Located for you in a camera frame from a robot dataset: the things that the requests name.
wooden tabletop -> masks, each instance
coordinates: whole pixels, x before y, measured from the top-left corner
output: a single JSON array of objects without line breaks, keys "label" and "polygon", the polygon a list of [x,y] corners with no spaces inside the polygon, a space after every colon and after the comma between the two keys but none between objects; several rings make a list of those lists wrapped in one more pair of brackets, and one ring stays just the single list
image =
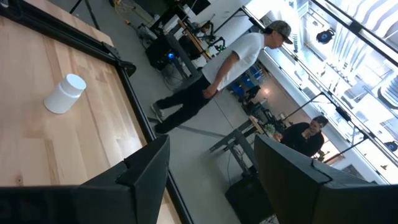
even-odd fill
[{"label": "wooden tabletop", "polygon": [[[98,40],[90,27],[45,0],[28,0]],[[0,185],[82,184],[146,144],[112,65],[0,17]],[[43,104],[68,73],[87,89],[65,114]],[[164,198],[158,223],[179,223]]]},{"label": "wooden tabletop", "polygon": [[259,134],[264,134],[263,128],[259,124],[259,120],[253,116],[249,116],[249,120],[252,122],[253,126],[257,129]]},{"label": "wooden tabletop", "polygon": [[211,57],[206,52],[203,51],[203,47],[200,45],[201,41],[198,39],[198,37],[196,37],[194,34],[192,34],[189,31],[189,29],[187,28],[187,26],[181,20],[178,20],[178,24],[181,26],[181,28],[183,28],[185,30],[185,33],[188,35],[189,39],[191,39],[194,46],[199,50],[199,52],[202,52],[201,54],[204,56],[206,61],[207,62],[210,61]]}]

black box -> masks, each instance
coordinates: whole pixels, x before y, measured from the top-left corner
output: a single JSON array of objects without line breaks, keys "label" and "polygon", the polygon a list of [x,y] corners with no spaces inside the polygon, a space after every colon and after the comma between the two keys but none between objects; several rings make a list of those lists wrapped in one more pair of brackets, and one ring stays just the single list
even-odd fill
[{"label": "black box", "polygon": [[225,197],[242,224],[259,224],[274,214],[267,193],[255,175],[230,186]]},{"label": "black box", "polygon": [[174,53],[164,35],[159,36],[155,41],[153,41],[145,51],[150,65],[160,71],[170,63],[167,55],[171,52]]}]

camouflage cap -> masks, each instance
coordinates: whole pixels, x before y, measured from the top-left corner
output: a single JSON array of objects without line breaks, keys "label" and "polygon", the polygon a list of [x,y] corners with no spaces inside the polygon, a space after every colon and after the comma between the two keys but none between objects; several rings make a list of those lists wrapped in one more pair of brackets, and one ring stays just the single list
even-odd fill
[{"label": "camouflage cap", "polygon": [[292,28],[285,21],[274,21],[267,27],[282,34],[286,44],[293,44],[293,42],[289,39]]}]

black pants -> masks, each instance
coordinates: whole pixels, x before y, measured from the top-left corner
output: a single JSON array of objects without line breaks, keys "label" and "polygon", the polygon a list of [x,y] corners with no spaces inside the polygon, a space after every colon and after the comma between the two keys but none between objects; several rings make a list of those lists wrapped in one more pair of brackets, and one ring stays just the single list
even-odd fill
[{"label": "black pants", "polygon": [[174,93],[172,96],[156,102],[160,109],[170,108],[181,105],[182,107],[171,114],[163,123],[155,125],[155,131],[165,134],[194,117],[211,100],[203,97],[203,90],[210,86],[209,81],[202,76],[199,80],[192,83],[188,88]]}]

black shirt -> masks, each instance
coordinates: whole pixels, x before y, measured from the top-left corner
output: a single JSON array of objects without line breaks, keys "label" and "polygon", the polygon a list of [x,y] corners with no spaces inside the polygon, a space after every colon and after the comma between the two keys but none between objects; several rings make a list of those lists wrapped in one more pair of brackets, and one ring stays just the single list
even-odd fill
[{"label": "black shirt", "polygon": [[282,133],[283,138],[280,140],[280,143],[285,144],[308,157],[312,157],[321,149],[325,140],[321,132],[305,139],[302,133],[309,127],[310,124],[308,123],[291,125]]}]

